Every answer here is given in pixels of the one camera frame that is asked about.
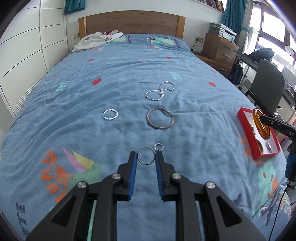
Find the right hand blue white glove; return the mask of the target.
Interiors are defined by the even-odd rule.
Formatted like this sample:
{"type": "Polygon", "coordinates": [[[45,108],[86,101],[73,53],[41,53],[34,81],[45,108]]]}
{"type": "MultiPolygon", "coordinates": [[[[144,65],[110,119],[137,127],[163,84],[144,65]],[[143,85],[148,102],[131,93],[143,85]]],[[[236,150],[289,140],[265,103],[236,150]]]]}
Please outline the right hand blue white glove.
{"type": "Polygon", "coordinates": [[[288,183],[293,183],[295,182],[295,142],[292,142],[288,149],[290,153],[287,158],[285,176],[287,177],[288,183]]]}

